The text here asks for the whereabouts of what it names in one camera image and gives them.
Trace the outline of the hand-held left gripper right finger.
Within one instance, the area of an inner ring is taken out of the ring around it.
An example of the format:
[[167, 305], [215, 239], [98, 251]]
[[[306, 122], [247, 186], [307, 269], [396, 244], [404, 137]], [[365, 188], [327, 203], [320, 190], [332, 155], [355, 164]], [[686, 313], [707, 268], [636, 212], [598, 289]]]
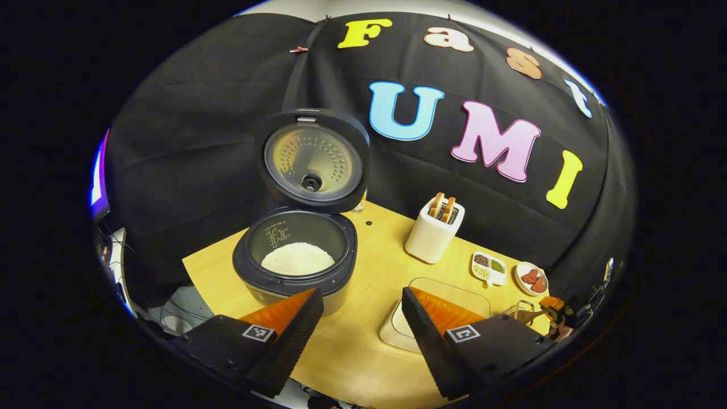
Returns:
[[507, 314], [483, 318], [417, 287], [402, 311], [443, 398], [491, 393], [515, 383], [557, 346]]

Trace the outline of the white rice pile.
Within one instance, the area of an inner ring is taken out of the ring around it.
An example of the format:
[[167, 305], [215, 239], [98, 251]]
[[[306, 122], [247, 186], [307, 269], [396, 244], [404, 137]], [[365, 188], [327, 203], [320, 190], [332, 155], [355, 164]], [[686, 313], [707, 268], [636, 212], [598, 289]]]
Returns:
[[301, 277], [324, 271], [334, 263], [327, 251], [314, 244], [291, 243], [267, 254], [261, 266], [282, 276]]

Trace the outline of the lit screen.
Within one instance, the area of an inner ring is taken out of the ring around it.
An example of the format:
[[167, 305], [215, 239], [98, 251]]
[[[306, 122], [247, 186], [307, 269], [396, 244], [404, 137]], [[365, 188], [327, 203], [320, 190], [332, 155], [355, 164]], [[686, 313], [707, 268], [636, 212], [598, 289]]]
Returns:
[[106, 130], [94, 159], [93, 186], [89, 193], [89, 207], [94, 222], [106, 217], [111, 210], [106, 186], [106, 149], [110, 131], [110, 129]]

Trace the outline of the clear rectangular rice container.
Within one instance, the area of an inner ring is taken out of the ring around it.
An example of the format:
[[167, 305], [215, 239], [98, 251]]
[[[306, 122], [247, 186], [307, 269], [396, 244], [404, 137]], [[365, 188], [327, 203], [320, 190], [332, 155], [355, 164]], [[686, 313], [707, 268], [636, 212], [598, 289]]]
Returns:
[[[410, 286], [426, 291], [434, 296], [450, 301], [464, 309], [472, 311], [483, 318], [491, 317], [491, 303], [478, 293], [460, 287], [440, 282], [431, 278], [416, 277], [411, 280]], [[379, 330], [379, 338], [384, 343], [420, 354], [420, 347], [416, 343], [413, 332], [407, 319], [403, 316], [402, 303], [397, 301], [389, 316]]]

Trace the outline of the metal wire chopstick holder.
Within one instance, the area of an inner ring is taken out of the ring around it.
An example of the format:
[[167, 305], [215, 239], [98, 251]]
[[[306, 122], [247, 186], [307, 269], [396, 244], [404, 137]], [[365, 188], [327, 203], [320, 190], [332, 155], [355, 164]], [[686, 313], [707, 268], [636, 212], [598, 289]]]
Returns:
[[533, 303], [526, 300], [520, 300], [503, 311], [502, 314], [507, 314], [520, 323], [530, 327], [534, 323], [535, 318], [548, 314], [548, 311], [546, 309], [540, 309], [537, 311]]

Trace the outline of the white round plate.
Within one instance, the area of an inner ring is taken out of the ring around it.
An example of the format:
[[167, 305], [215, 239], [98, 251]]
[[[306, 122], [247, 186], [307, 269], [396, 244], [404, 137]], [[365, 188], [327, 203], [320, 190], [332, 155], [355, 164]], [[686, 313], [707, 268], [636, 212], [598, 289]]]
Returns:
[[525, 284], [520, 279], [520, 277], [522, 275], [527, 274], [527, 272], [529, 272], [531, 269], [538, 269], [538, 271], [540, 271], [540, 276], [545, 276], [547, 278], [547, 281], [548, 281], [548, 277], [545, 274], [545, 270], [543, 270], [543, 269], [535, 266], [535, 264], [533, 264], [532, 262], [522, 261], [522, 262], [518, 262], [517, 265], [512, 269], [512, 276], [514, 277], [514, 280], [515, 280], [516, 284], [519, 286], [520, 290], [524, 291], [524, 293], [527, 294], [527, 295], [530, 295], [530, 296], [544, 296], [544, 295], [548, 295], [549, 294], [549, 281], [548, 281], [548, 289], [544, 293], [538, 294], [538, 293], [534, 293], [530, 289], [530, 286], [531, 285]]

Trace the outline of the white divided dish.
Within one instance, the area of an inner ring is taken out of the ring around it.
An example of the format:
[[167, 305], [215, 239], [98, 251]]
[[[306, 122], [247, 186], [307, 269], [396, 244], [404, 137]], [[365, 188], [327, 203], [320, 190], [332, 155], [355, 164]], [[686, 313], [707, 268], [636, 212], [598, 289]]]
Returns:
[[506, 262], [481, 251], [473, 253], [470, 273], [486, 286], [504, 286], [507, 283]]

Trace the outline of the black backdrop cloth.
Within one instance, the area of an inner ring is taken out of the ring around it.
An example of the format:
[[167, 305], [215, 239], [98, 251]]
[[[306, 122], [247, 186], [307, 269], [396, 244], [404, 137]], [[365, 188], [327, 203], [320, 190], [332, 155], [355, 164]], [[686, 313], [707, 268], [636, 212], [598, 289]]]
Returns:
[[370, 201], [415, 218], [437, 190], [453, 194], [460, 238], [545, 268], [558, 295], [594, 285], [609, 259], [613, 284], [625, 275], [628, 138], [544, 45], [459, 15], [247, 11], [162, 62], [111, 125], [111, 206], [158, 285], [186, 280], [185, 256], [275, 207], [254, 132], [288, 108], [358, 119]]

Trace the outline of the white toaster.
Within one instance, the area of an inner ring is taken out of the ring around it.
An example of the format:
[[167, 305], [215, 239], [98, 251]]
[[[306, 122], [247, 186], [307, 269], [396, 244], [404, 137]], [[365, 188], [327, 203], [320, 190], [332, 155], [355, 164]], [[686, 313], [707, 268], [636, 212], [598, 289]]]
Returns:
[[[441, 222], [441, 214], [438, 219], [429, 217], [428, 211], [433, 200], [434, 197], [421, 208], [404, 246], [410, 256], [428, 264], [436, 264], [443, 257], [465, 217], [465, 208], [457, 202], [449, 224]], [[444, 198], [441, 212], [446, 203], [447, 199]]]

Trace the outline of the dark grey rice cooker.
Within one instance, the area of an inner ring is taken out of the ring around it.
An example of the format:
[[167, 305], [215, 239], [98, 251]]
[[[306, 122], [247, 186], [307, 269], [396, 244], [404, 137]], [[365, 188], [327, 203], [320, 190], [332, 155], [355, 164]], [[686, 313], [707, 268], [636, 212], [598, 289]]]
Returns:
[[[369, 136], [350, 115], [298, 108], [262, 122], [255, 148], [262, 179], [280, 207], [244, 231], [233, 251], [234, 270], [264, 305], [319, 288], [324, 315], [335, 313], [356, 265], [358, 234], [346, 212], [365, 196]], [[302, 275], [264, 266], [266, 256], [296, 243], [321, 249], [332, 264]]]

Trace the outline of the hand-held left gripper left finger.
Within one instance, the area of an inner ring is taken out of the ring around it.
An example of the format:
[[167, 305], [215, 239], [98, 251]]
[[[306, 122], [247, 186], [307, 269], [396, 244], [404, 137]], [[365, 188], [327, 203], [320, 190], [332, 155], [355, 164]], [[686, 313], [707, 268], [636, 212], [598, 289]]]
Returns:
[[324, 312], [320, 289], [242, 318], [218, 314], [170, 342], [175, 355], [233, 389], [275, 398]]

